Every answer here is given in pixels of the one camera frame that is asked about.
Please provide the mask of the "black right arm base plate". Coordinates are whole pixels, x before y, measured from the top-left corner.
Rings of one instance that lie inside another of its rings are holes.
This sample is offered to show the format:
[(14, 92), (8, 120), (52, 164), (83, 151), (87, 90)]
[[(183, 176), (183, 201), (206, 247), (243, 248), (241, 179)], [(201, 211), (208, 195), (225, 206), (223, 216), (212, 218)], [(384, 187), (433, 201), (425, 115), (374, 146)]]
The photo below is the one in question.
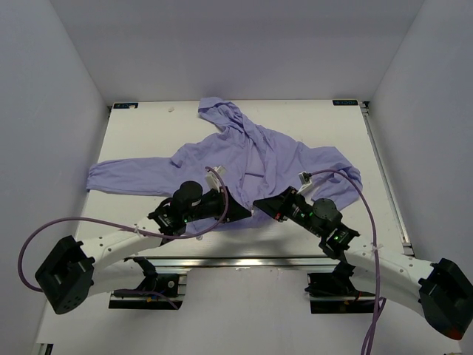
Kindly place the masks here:
[(307, 275), (311, 314), (371, 314), (373, 291), (359, 291), (352, 283), (354, 266), (340, 262), (331, 272), (317, 271)]

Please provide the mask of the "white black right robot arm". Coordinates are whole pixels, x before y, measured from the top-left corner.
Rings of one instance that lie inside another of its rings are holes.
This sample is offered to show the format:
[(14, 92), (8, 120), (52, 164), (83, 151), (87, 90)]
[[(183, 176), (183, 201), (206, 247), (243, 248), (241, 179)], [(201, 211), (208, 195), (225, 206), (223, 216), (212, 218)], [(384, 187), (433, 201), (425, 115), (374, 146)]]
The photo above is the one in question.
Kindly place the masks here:
[(308, 204), (293, 187), (253, 204), (273, 219), (292, 220), (319, 237), (322, 251), (339, 261), (333, 271), (333, 284), (339, 293), (378, 292), (420, 314), (436, 331), (453, 340), (462, 339), (472, 323), (472, 284), (451, 260), (433, 263), (374, 247), (343, 224), (332, 200), (322, 198)]

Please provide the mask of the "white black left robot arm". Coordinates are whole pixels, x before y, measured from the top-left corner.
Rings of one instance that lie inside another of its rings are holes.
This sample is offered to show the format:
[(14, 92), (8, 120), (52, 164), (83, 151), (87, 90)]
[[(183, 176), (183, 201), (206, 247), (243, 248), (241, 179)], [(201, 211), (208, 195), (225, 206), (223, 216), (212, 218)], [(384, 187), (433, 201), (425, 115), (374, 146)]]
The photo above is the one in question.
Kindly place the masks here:
[(35, 279), (56, 314), (76, 309), (87, 297), (113, 292), (121, 297), (152, 297), (176, 308), (177, 276), (165, 277), (139, 252), (173, 240), (197, 237), (188, 225), (210, 220), (211, 231), (223, 223), (251, 216), (226, 186), (204, 192), (200, 184), (186, 181), (139, 223), (118, 226), (111, 234), (89, 240), (61, 238), (35, 273)]

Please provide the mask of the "lavender zip-up hooded jacket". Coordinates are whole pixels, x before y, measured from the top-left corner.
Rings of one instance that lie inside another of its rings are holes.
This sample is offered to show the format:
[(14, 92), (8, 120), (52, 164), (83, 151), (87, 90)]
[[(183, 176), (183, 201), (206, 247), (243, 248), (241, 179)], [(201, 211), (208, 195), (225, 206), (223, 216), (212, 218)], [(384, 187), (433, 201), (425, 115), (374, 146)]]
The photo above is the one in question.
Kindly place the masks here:
[(107, 160), (89, 169), (87, 190), (117, 195), (171, 196), (187, 180), (205, 184), (205, 168), (222, 166), (231, 196), (247, 209), (255, 200), (299, 188), (300, 172), (315, 172), (312, 200), (331, 199), (343, 209), (358, 199), (361, 173), (333, 146), (310, 148), (253, 123), (230, 101), (203, 98), (200, 117), (218, 128), (186, 143), (170, 158)]

